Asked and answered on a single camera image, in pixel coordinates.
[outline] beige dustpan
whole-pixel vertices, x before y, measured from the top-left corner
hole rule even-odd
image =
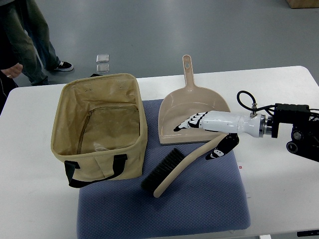
[[[183,56],[183,65],[186,86],[170,93],[160,105],[159,141],[161,144],[210,141],[221,133],[195,128],[178,132],[173,130],[191,115],[199,112],[230,112],[227,103],[217,92],[195,85],[191,57],[189,55]]]

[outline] canvas storage bin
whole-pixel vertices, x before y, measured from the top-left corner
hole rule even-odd
[[[67,84],[58,103],[53,154],[71,187],[141,176],[147,123],[137,80],[130,74]]]

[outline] black handle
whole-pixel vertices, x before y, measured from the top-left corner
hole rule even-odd
[[[128,157],[126,154],[114,155],[114,160],[113,160],[114,174],[105,178],[105,179],[95,180],[95,181],[91,181],[91,182],[84,182],[84,181],[79,181],[79,180],[73,179],[75,169],[80,169],[80,165],[78,164],[78,162],[65,161],[64,162],[65,173],[66,173],[66,176],[69,180],[69,186],[72,188],[82,188],[82,187],[87,186],[87,185],[92,184],[92,183],[115,178],[123,173],[124,168],[125,168],[125,162],[127,159],[128,159]]]

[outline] person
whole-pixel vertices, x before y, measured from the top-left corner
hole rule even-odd
[[[47,71],[73,70],[72,64],[56,56],[49,39],[49,27],[35,0],[0,0],[0,24],[15,57],[23,65],[22,73],[33,86],[49,84],[39,58]]]
[[[0,27],[0,114],[11,90],[18,87],[13,78],[20,75],[23,66],[11,51],[9,40]]]

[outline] white table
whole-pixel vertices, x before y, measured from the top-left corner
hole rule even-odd
[[[319,87],[300,66],[195,74],[195,83],[218,92],[232,112],[249,114],[236,101],[251,92],[259,107],[274,103],[319,108]],[[163,99],[184,77],[138,79],[143,100]],[[0,238],[75,239],[78,189],[50,150],[51,131],[64,85],[17,88],[0,116]],[[245,104],[250,100],[242,96]],[[319,163],[290,154],[291,125],[278,138],[240,135],[235,148],[247,179],[251,226],[242,231],[185,236],[228,238],[319,229]]]

